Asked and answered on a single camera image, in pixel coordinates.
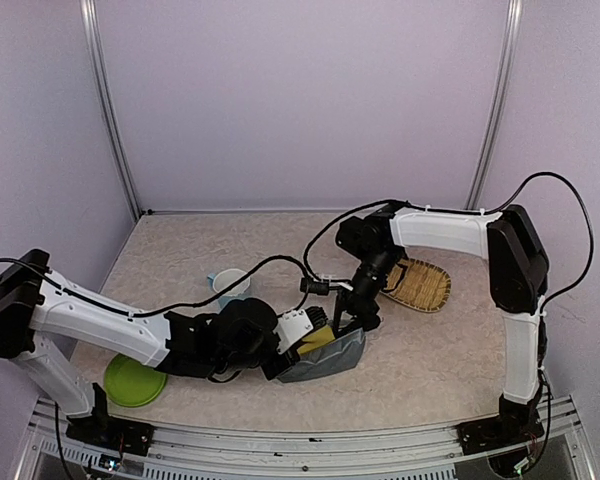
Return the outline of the yellow sponge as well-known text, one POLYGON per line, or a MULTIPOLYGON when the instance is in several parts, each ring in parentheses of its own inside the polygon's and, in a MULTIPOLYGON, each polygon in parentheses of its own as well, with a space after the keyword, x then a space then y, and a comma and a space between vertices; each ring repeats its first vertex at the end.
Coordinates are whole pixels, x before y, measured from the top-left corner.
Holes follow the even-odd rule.
POLYGON ((325 325, 303 337, 300 345, 297 347, 297 352, 299 355, 304 355, 328 345, 334 340, 335 335, 332 328, 329 325, 325 325))

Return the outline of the grey zipper pouch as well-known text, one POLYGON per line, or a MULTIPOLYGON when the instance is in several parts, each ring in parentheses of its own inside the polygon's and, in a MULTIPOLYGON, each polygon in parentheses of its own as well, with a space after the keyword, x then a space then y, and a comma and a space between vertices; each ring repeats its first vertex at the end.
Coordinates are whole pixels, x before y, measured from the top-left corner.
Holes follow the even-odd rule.
POLYGON ((362 329, 352 331, 333 342, 303 354, 300 360, 276 379, 282 383, 299 383, 321 379, 354 369, 366 346, 362 329))

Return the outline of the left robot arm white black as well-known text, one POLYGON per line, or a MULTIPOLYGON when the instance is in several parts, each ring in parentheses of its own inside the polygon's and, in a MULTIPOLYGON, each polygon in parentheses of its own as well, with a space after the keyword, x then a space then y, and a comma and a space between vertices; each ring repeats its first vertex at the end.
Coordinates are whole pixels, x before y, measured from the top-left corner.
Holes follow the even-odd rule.
POLYGON ((0 257, 0 358, 18 363, 82 430, 101 445, 120 434, 104 391, 71 366, 48 334, 105 348, 170 376, 227 383, 260 369, 268 380, 299 360, 302 340, 324 327, 320 307, 278 314, 257 298, 234 299, 217 313, 194 317, 181 305, 143 311, 86 290, 32 249, 0 257))

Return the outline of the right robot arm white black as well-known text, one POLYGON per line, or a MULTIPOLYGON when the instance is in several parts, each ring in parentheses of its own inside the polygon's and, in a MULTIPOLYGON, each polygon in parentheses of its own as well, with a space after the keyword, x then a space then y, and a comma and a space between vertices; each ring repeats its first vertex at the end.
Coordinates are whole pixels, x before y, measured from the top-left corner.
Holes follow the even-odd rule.
POLYGON ((447 212, 406 202, 381 201, 364 217, 338 227, 335 242, 360 262, 336 299, 334 316, 348 314, 352 328, 378 327, 376 298, 410 247, 473 255, 489 267, 491 299, 505 327, 505 383, 491 433, 515 442, 537 418, 546 354, 542 305, 549 260, 526 210, 513 205, 494 213, 447 212))

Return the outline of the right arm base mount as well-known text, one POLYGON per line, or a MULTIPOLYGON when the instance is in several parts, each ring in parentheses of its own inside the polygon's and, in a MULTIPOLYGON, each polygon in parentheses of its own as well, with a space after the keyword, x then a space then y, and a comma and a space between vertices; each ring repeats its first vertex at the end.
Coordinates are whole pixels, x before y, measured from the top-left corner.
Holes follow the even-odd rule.
POLYGON ((473 455, 516 445, 533 436, 540 438, 544 435, 544 427, 538 418, 521 426, 515 419, 502 420, 492 416, 462 422, 456 426, 456 432, 463 454, 473 455))

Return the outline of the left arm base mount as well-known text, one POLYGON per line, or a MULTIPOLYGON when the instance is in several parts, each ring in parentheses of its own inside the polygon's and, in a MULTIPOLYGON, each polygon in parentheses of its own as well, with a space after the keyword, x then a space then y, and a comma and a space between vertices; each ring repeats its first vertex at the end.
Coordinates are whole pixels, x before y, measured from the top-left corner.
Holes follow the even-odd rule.
POLYGON ((85 444, 145 457, 154 431, 151 424, 117 417, 104 421, 82 418, 69 420, 66 435, 85 444))

